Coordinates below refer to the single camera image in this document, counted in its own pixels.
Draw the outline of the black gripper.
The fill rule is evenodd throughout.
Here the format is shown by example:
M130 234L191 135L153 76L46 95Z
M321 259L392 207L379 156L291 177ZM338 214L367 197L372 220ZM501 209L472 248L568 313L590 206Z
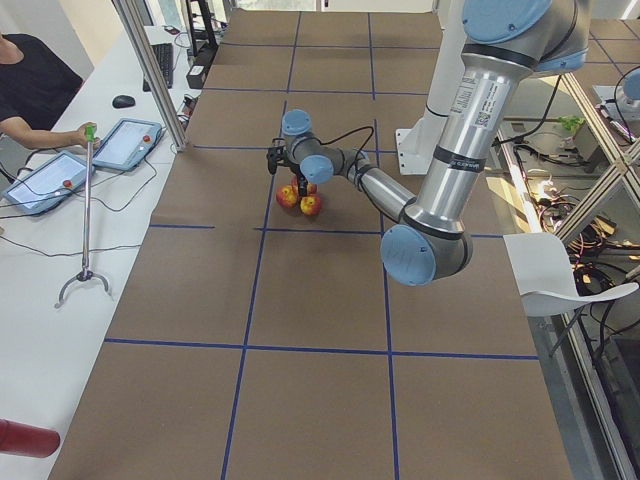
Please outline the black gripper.
M297 183L299 197L306 197L308 194L308 180L299 169L292 169L291 174L291 182Z

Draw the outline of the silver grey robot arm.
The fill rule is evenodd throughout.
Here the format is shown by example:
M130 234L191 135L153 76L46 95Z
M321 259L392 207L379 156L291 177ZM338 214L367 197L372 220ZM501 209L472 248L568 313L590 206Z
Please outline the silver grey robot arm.
M397 282L423 286L455 275L473 254L462 213L506 107L522 80L584 64L591 10L589 1L465 1L450 15L465 37L464 71L417 195L361 151L329 147L298 109L282 118L283 136L268 150L268 170L287 167L300 182L322 184L335 176L352 182L395 223L380 252Z

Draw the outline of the person's hand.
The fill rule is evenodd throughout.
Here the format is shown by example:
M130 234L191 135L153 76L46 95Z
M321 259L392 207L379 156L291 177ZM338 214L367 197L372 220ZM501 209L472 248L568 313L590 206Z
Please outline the person's hand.
M101 144L101 139L97 134L97 125L91 122L82 124L74 134L74 144L82 148L91 146L93 149L97 149Z

